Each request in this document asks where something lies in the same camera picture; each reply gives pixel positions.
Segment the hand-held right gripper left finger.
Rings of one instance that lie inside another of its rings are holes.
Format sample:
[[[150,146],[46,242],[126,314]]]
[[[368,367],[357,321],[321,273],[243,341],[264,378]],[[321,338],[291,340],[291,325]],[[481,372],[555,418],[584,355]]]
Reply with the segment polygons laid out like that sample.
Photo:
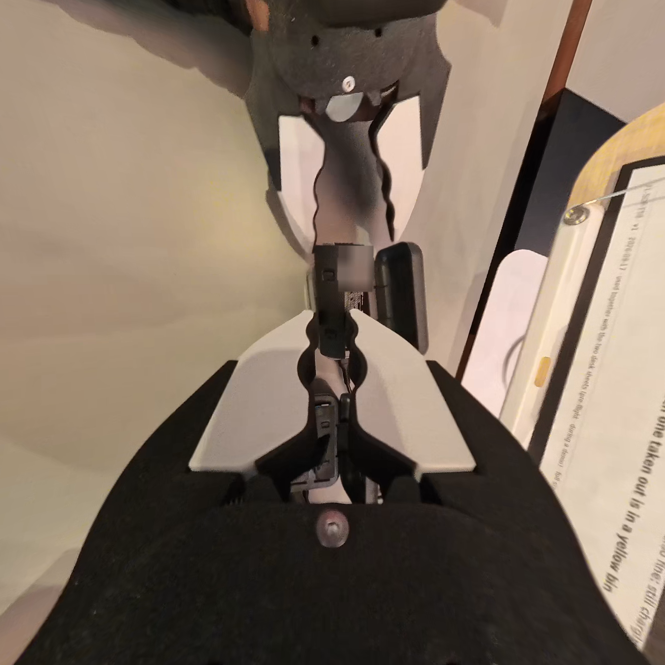
[[[289,494],[291,482],[319,462],[312,393],[317,345],[311,310],[251,345],[231,370],[189,470],[262,476]]]

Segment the white rounded panel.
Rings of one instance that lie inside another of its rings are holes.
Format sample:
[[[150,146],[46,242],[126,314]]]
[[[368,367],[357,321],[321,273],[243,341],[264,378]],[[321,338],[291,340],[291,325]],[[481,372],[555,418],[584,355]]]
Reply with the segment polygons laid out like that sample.
[[[541,287],[547,257],[529,250],[500,263],[470,355],[462,386],[499,417]]]

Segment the rounded wooden board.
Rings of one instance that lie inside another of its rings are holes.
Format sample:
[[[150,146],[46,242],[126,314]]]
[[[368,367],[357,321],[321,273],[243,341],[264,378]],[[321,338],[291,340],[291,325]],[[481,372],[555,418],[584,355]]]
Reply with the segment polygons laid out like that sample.
[[[664,157],[664,103],[628,122],[585,164],[568,208],[586,204],[614,191],[621,169],[629,163]]]

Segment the black box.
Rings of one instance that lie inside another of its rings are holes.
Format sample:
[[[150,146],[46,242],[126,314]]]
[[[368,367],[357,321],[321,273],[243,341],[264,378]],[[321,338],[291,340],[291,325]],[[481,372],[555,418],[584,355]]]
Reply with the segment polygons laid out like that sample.
[[[542,105],[505,214],[492,269],[515,250],[550,254],[579,173],[625,125],[567,88]]]

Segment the grey battery charging case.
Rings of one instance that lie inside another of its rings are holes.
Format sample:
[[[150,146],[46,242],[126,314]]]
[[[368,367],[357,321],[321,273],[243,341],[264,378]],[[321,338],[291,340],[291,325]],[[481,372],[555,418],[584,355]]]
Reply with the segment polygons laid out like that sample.
[[[313,265],[307,276],[307,304],[314,311]],[[424,262],[420,247],[397,243],[380,250],[374,258],[374,289],[357,309],[403,337],[420,353],[428,350],[428,321]],[[353,391],[348,356],[339,361],[315,356],[317,375],[312,383],[319,438],[327,445],[318,466],[291,484],[299,503],[380,503],[379,485],[361,474],[348,454],[347,433]]]

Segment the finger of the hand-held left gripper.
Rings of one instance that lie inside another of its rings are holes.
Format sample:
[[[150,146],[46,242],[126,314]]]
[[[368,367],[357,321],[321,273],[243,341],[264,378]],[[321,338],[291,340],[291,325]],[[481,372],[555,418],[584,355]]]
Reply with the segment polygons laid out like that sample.
[[[317,241],[317,182],[325,164],[326,144],[302,115],[278,118],[275,184],[269,174],[266,201],[287,244],[303,260],[311,260]]]
[[[369,137],[386,203],[388,236],[396,243],[411,219],[425,174],[420,96],[381,107]]]

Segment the black framed instruction sheet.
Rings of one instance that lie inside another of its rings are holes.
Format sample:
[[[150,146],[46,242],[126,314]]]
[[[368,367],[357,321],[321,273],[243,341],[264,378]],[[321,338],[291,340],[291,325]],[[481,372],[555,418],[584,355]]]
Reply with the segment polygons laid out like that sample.
[[[664,663],[664,157],[624,166],[605,207],[532,451],[596,584]]]

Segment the black camera battery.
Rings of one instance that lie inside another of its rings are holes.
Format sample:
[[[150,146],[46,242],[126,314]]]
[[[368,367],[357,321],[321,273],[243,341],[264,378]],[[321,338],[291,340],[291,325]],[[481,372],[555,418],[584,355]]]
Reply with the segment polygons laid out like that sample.
[[[320,352],[342,360],[347,349],[347,313],[362,309],[364,297],[374,289],[373,246],[316,245],[313,279]]]

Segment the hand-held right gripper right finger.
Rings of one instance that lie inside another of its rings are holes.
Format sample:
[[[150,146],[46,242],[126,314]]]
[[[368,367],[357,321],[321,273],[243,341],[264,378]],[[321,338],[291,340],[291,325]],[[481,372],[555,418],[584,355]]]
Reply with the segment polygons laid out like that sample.
[[[475,471],[476,461],[426,359],[360,310],[347,314],[353,391],[348,453],[386,494],[401,477]]]

